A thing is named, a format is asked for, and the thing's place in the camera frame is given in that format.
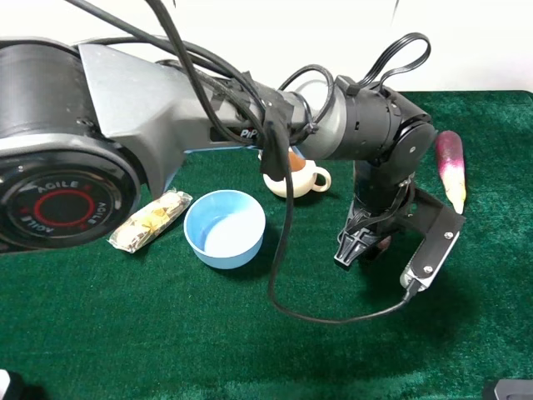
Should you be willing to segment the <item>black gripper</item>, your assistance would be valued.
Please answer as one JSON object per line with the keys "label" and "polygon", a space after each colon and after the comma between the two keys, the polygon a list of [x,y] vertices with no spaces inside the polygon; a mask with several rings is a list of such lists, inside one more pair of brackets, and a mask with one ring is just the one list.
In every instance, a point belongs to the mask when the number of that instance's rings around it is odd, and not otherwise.
{"label": "black gripper", "polygon": [[390,230],[394,218],[410,206],[415,187],[413,182],[404,182],[391,205],[378,214],[372,214],[356,200],[352,201],[345,226],[337,236],[338,249],[334,260],[340,268],[349,271],[355,262],[370,262],[381,253],[378,244],[382,231]]}

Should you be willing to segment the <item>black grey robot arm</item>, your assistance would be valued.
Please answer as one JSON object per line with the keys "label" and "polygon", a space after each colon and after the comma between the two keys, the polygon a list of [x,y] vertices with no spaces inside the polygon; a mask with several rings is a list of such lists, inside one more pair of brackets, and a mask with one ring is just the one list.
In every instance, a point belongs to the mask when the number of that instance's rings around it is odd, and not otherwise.
{"label": "black grey robot arm", "polygon": [[351,160],[351,215],[381,236],[413,196],[412,178],[436,138],[430,116],[378,83],[340,76],[326,107],[301,91],[254,82],[261,111],[236,81],[206,86],[223,137],[187,75],[98,43],[40,38],[1,43],[1,251],[71,248],[110,233],[147,186],[160,197],[188,153],[254,148],[278,167],[282,143],[311,160]]}

